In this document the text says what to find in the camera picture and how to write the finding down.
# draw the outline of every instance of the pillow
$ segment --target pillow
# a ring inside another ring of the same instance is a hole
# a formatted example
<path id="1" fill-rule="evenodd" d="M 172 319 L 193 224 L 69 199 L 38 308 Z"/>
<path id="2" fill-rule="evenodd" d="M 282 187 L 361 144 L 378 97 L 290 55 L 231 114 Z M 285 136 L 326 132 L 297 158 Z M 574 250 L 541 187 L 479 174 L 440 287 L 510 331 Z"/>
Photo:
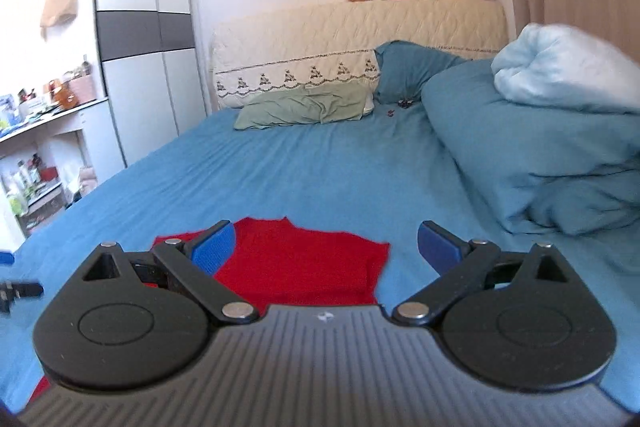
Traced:
<path id="1" fill-rule="evenodd" d="M 466 62 L 462 57 L 406 41 L 391 41 L 375 49 L 380 82 L 375 97 L 380 103 L 420 100 L 420 90 L 434 74 Z"/>
<path id="2" fill-rule="evenodd" d="M 494 58 L 492 70 L 495 89 L 511 102 L 640 112 L 640 66 L 571 26 L 527 25 Z"/>
<path id="3" fill-rule="evenodd" d="M 307 84 L 293 89 L 264 92 L 242 108 L 234 129 L 359 120 L 368 114 L 369 94 L 369 88 L 358 82 L 320 86 Z"/>

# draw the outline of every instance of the blue duvet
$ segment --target blue duvet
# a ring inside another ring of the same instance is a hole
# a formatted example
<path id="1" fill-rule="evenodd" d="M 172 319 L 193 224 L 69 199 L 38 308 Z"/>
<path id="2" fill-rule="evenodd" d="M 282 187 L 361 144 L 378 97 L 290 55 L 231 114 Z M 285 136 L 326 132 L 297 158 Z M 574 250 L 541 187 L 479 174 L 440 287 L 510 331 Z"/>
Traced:
<path id="1" fill-rule="evenodd" d="M 376 290 L 388 308 L 436 278 L 417 251 L 424 219 L 505 249 L 556 243 L 618 328 L 604 390 L 640 409 L 638 279 L 611 262 L 640 244 L 639 223 L 582 237 L 507 232 L 461 174 L 421 104 L 378 106 L 360 121 L 242 132 L 232 129 L 236 114 L 213 115 L 103 183 L 34 234 L 14 266 L 0 267 L 0 279 L 39 279 L 46 292 L 0 317 L 0 399 L 11 409 L 25 404 L 42 375 L 30 341 L 36 318 L 96 244 L 117 240 L 126 250 L 146 249 L 156 235 L 245 216 L 288 216 L 301 227 L 388 241 L 390 257 Z"/>
<path id="2" fill-rule="evenodd" d="M 640 219 L 640 115 L 508 102 L 494 87 L 490 60 L 434 76 L 422 103 L 510 232 L 577 235 Z"/>

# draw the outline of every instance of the logo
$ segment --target logo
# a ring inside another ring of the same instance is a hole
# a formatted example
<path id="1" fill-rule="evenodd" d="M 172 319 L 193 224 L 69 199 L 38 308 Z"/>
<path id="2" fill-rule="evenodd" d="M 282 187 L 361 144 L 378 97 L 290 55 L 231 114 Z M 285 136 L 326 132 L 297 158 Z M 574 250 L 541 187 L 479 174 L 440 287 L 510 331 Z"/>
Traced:
<path id="1" fill-rule="evenodd" d="M 322 312 L 316 315 L 316 317 L 318 317 L 319 321 L 322 321 L 325 324 L 327 324 L 327 322 L 334 320 L 335 315 L 332 314 L 332 312 Z"/>

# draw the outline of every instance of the bed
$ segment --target bed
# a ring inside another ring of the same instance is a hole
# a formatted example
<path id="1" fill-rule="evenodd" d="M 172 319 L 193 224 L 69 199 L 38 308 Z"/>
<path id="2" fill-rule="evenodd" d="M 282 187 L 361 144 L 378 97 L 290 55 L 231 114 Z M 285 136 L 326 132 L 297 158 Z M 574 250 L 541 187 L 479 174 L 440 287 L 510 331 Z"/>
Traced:
<path id="1" fill-rule="evenodd" d="M 125 250 L 146 250 L 157 235 L 204 229 L 220 219 L 287 216 L 299 227 L 390 243 L 376 289 L 388 309 L 437 277 L 417 251 L 425 219 L 503 249 L 528 251 L 533 241 L 558 245 L 618 330 L 602 388 L 639 410 L 638 279 L 607 253 L 633 251 L 640 223 L 580 237 L 508 233 L 419 103 L 378 106 L 359 121 L 233 130 L 233 107 L 271 86 L 292 85 L 287 70 L 300 81 L 302 71 L 316 65 L 322 78 L 340 80 L 342 63 L 349 77 L 375 82 L 376 72 L 367 71 L 372 49 L 398 38 L 485 58 L 506 44 L 506 22 L 502 8 L 490 2 L 398 0 L 287 10 L 219 26 L 211 73 L 222 110 L 101 184 L 34 234 L 17 251 L 15 265 L 0 271 L 2 279 L 39 279 L 45 288 L 41 300 L 18 301 L 10 317 L 0 317 L 0 399 L 12 410 L 28 400 L 42 375 L 30 341 L 34 322 L 98 243 L 116 240 Z"/>

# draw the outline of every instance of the headboard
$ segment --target headboard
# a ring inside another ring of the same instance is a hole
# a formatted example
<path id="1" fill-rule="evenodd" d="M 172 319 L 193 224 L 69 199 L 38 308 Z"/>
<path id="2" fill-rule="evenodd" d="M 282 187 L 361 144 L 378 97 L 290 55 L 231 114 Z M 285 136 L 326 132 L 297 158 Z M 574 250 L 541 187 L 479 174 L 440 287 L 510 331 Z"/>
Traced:
<path id="1" fill-rule="evenodd" d="M 220 23 L 209 71 L 220 107 L 242 107 L 271 89 L 324 82 L 374 87 L 373 49 L 401 39 L 466 58 L 493 57 L 508 42 L 502 6 L 485 0 L 341 2 Z"/>

